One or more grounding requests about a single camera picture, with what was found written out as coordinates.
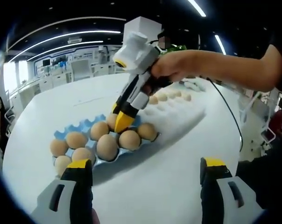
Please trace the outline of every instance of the egg tray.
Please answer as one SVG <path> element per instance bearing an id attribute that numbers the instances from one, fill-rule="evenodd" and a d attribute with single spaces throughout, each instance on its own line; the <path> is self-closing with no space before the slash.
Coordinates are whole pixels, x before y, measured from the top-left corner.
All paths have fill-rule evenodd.
<path id="1" fill-rule="evenodd" d="M 96 158 L 96 161 L 93 165 L 93 168 L 102 164 L 102 163 L 115 162 L 119 158 L 119 156 L 121 156 L 123 154 L 133 153 L 134 151 L 130 151 L 128 149 L 125 149 L 125 148 L 122 148 L 122 147 L 119 146 L 118 138 L 119 138 L 120 134 L 110 131 L 109 134 L 116 138 L 116 141 L 117 141 L 117 144 L 118 144 L 118 154 L 113 161 L 105 161 L 105 160 L 102 160 L 98 157 L 98 155 L 96 153 L 97 141 L 94 141 L 90 138 L 90 129 L 95 123 L 97 123 L 99 121 L 105 121 L 105 120 L 106 120 L 106 116 L 104 114 L 96 116 L 94 121 L 84 119 L 84 120 L 79 122 L 79 126 L 69 125 L 69 126 L 64 128 L 64 132 L 56 131 L 54 133 L 54 136 L 58 140 L 65 140 L 66 135 L 69 132 L 80 132 L 84 136 L 86 136 L 88 138 L 88 142 L 86 143 L 85 148 L 91 150 L 94 153 L 95 158 Z M 128 130 L 136 130 L 137 127 L 141 124 L 142 124 L 142 122 L 141 122 L 140 116 L 136 116 L 134 123 L 128 128 Z M 140 144 L 140 146 L 137 150 L 139 150 L 143 145 L 150 144 L 150 143 L 153 143 L 153 142 L 141 138 L 141 144 Z M 65 155 L 71 158 L 74 151 L 75 151 L 75 149 L 68 148 Z M 55 164 L 55 160 L 56 160 L 56 157 L 53 156 L 53 163 L 54 164 Z"/>

